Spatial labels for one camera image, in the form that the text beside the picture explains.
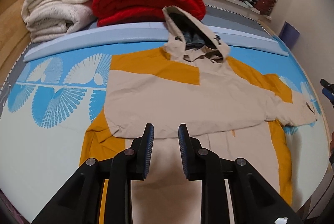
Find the bed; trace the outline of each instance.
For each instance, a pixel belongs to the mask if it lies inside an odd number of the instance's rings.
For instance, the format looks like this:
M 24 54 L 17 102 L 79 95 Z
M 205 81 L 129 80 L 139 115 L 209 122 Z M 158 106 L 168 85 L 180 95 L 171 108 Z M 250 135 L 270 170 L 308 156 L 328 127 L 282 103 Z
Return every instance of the bed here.
M 297 211 L 328 168 L 328 129 L 312 85 L 284 43 L 258 22 L 208 5 L 202 22 L 231 46 L 230 56 L 261 74 L 277 74 L 313 103 L 315 123 L 284 128 Z M 112 55 L 158 48 L 166 37 L 163 23 L 92 24 L 49 43 L 31 44 L 19 57 L 0 94 L 0 189 L 29 222 L 79 166 L 85 131 L 104 104 Z M 80 67 L 86 81 L 69 84 L 67 76 Z M 45 103 L 59 97 L 64 100 L 53 107 L 57 115 L 45 119 Z

